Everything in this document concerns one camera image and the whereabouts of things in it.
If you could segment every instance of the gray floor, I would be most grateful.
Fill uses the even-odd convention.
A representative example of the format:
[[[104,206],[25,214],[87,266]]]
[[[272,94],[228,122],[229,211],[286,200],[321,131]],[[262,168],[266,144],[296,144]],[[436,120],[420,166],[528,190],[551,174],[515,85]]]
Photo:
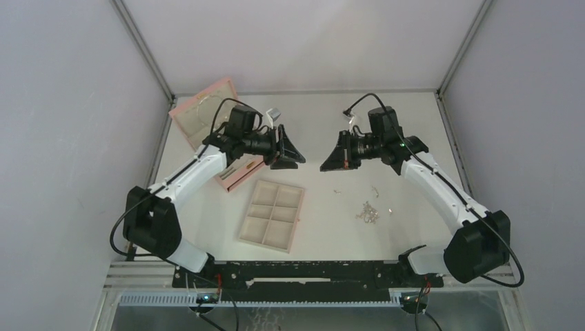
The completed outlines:
[[[507,331],[497,293],[431,293],[428,312],[443,330]],[[235,330],[233,308],[216,308],[206,315],[226,330]],[[239,308],[240,330],[414,330],[414,316],[400,308]],[[437,328],[425,316],[420,330]],[[113,330],[213,331],[187,307],[120,307]]]

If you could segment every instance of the robotic arm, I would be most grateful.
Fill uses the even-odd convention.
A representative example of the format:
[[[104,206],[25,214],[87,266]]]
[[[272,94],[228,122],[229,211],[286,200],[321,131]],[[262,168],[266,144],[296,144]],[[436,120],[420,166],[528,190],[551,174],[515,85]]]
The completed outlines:
[[[162,182],[148,189],[133,188],[128,193],[124,237],[157,257],[169,260],[192,272],[199,272],[209,254],[183,238],[177,211],[207,180],[226,169],[244,154],[264,156],[270,169],[296,169],[305,158],[290,142],[273,108],[267,112],[270,125],[266,133],[254,130],[256,110],[235,106],[223,133],[217,131],[204,139],[193,160],[189,160]]]
[[[400,139],[402,128],[396,112],[388,106],[386,109],[389,114],[383,108],[368,112],[371,133],[359,136],[349,130],[339,132],[337,145],[320,170],[354,170],[362,159],[381,159],[424,193],[453,238],[446,247],[419,246],[405,252],[416,274],[449,273],[467,283],[507,263],[509,251],[484,221],[509,245],[508,217],[502,211],[490,212],[457,187],[420,139]]]

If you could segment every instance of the white table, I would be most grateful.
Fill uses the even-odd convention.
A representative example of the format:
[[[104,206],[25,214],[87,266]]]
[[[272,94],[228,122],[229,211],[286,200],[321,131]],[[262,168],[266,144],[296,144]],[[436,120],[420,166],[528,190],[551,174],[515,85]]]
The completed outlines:
[[[360,169],[353,171],[319,172],[319,166],[335,147],[338,132],[348,127],[341,111],[360,96],[269,94],[240,97],[260,112],[279,108],[282,116],[278,123],[285,125],[288,136],[307,163],[299,165],[298,170],[265,167],[231,193],[210,180],[179,211],[183,236],[218,261],[393,260],[423,243],[447,243],[451,235],[438,213],[421,192],[381,161],[363,161]],[[460,184],[434,95],[428,92],[379,96],[386,105],[396,109],[404,134],[418,136],[441,167]],[[186,99],[179,99],[178,104]],[[362,131],[369,131],[367,112],[376,107],[378,104],[372,98],[355,108],[362,120]],[[157,181],[192,156],[192,148],[172,124]],[[237,239],[258,179],[306,190],[290,254]],[[377,188],[379,197],[375,197],[372,187]],[[364,223],[355,217],[366,201],[381,215],[376,223]]]

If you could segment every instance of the open box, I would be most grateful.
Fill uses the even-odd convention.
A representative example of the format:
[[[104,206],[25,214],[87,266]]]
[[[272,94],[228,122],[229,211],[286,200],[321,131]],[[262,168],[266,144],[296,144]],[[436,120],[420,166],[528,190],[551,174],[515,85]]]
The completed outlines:
[[[193,150],[197,150],[209,135],[217,107],[225,98],[237,99],[237,93],[230,78],[219,80],[169,112]],[[235,105],[233,101],[224,103],[219,110],[213,130],[217,130],[229,119],[230,111]],[[262,156],[245,154],[215,178],[226,191],[231,192],[241,182],[260,170],[263,165]]]
[[[239,239],[253,245],[290,252],[303,197],[302,188],[258,181]]]

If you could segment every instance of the white wall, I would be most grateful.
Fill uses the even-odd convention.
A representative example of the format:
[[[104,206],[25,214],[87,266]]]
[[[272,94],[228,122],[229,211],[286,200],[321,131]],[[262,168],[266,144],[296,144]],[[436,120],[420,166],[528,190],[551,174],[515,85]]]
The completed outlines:
[[[106,0],[2,1],[0,45],[0,329],[87,330],[167,103]]]
[[[584,11],[497,1],[446,93],[477,197],[511,219],[536,330],[583,326]]]
[[[436,89],[482,0],[128,0],[176,93]]]

